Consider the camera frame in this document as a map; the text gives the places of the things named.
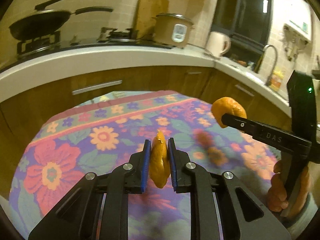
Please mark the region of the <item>person right hand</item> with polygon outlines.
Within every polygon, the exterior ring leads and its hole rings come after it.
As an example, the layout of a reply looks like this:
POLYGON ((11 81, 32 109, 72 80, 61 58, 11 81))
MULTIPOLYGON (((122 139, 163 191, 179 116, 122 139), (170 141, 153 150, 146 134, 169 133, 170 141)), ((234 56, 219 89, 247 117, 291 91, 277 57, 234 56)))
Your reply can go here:
MULTIPOLYGON (((281 160, 279 160, 273 168, 275 175, 271 179, 271 187, 266 196, 267 207, 273 212, 283 211, 289 205, 289 201, 287 200, 287 192, 280 176, 281 168, 282 163, 281 160)), ((304 204, 306 203, 310 186, 311 177, 309 167, 306 166, 300 174, 300 190, 296 202, 293 204, 287 218, 293 218, 300 213, 304 204)))

